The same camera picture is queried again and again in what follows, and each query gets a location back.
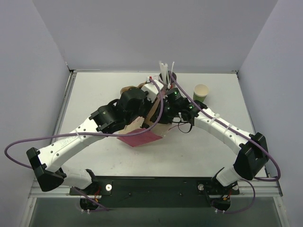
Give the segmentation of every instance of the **bolt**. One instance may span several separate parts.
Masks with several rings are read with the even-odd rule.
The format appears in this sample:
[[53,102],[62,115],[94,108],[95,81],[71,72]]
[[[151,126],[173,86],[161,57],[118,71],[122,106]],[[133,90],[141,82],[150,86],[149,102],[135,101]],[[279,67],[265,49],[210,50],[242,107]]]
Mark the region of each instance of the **bolt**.
[[105,186],[106,191],[110,192],[112,190],[112,185],[111,184],[107,184]]
[[199,184],[199,185],[198,185],[198,189],[199,189],[199,191],[203,191],[204,185],[203,185],[203,184]]

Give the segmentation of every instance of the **white table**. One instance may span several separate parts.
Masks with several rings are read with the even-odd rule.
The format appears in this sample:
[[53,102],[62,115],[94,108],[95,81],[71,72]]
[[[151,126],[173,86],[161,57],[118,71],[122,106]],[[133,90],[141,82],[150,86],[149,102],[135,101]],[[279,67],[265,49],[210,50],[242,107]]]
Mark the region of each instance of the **white table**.
[[[78,72],[60,133],[75,129],[98,107],[120,97],[120,89],[137,86],[156,73]],[[228,122],[253,132],[235,74],[177,73],[179,84],[192,95],[194,86],[206,84],[205,103]],[[177,128],[156,142],[132,148],[117,138],[105,138],[71,158],[66,165],[89,168],[95,175],[112,176],[213,176],[236,156],[206,131],[193,128],[188,134]],[[266,176],[262,169],[258,176]]]

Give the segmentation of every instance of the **black joint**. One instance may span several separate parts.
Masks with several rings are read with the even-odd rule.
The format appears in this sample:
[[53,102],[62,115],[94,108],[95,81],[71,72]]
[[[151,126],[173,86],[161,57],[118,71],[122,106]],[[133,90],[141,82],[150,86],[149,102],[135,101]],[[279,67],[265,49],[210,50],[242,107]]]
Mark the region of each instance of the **black joint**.
[[[258,132],[256,135],[250,134],[250,137],[265,151],[268,151],[266,139],[261,133]],[[246,144],[240,144],[239,146],[241,147],[241,150],[233,164],[234,169],[242,178],[252,180],[267,163],[268,156],[249,141]]]
[[41,164],[38,155],[39,152],[36,148],[31,148],[27,151],[27,158],[33,168],[41,190],[48,192],[59,187],[63,183],[66,174],[61,169],[55,173],[45,170],[46,164]]

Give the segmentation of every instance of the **red wire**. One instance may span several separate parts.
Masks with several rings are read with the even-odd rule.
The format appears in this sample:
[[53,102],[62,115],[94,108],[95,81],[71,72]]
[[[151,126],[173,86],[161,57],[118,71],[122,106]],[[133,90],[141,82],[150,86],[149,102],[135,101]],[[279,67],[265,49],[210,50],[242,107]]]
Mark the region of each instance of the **red wire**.
[[232,194],[232,190],[230,189],[227,198],[229,198],[231,196],[231,194]]

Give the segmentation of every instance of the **black cable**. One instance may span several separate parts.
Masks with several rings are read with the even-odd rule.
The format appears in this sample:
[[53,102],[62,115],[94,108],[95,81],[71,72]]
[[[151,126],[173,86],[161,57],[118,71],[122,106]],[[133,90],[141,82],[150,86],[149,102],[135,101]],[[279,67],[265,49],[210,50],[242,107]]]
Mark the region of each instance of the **black cable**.
[[182,122],[179,122],[178,123],[178,129],[181,131],[181,132],[183,132],[183,133],[189,133],[192,129],[193,129],[193,125],[190,125],[190,128],[189,128],[189,130],[188,131],[182,131],[181,129],[180,129],[180,124],[181,124]]
[[189,123],[189,122],[182,122],[182,121],[179,121],[179,122],[174,122],[174,121],[172,121],[172,123],[184,123],[184,124],[187,124],[187,123]]

